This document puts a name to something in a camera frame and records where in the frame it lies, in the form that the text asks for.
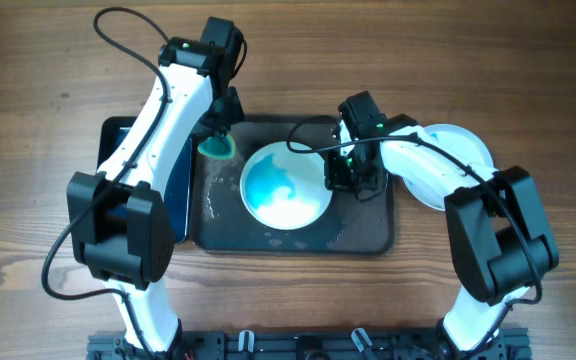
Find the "green yellow sponge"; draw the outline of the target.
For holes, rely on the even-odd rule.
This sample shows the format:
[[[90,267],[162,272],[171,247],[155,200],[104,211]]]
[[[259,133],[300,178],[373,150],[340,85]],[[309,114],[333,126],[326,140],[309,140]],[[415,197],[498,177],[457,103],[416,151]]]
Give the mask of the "green yellow sponge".
[[[208,137],[198,145],[197,150],[207,158],[227,160],[234,157],[236,145],[231,134],[227,133]]]

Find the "white plate blue streak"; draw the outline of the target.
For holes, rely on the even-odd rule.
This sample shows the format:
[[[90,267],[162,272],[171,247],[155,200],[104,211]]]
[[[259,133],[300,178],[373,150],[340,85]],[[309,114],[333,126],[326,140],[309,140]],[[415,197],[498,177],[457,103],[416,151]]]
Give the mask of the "white plate blue streak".
[[[245,162],[240,197],[260,223],[277,230],[313,224],[329,207],[332,191],[324,185],[324,160],[301,143],[268,144]]]

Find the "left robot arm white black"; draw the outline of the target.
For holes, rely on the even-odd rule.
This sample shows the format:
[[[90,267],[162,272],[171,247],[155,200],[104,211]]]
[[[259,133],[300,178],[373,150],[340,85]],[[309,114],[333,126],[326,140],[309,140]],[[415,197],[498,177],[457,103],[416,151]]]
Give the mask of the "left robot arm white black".
[[[243,111],[229,83],[246,55],[239,35],[170,39],[152,67],[151,93],[125,138],[95,174],[77,172],[68,184],[70,223],[60,237],[72,240],[76,261],[120,306],[123,356],[179,354],[181,323],[163,280],[178,226],[165,196],[188,192],[175,178],[183,169],[183,149],[194,138],[204,156],[233,157],[229,130],[242,121]]]

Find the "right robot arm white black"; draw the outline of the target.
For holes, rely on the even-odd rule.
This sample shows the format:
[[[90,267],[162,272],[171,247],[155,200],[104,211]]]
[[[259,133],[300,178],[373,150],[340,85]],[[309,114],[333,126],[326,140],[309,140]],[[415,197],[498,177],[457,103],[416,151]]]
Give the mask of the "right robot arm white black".
[[[559,249],[534,179],[498,170],[440,143],[416,120],[342,111],[337,145],[325,149],[327,186],[357,193],[387,173],[442,202],[461,289],[439,323],[439,340],[466,359],[489,349],[516,305],[536,305]]]

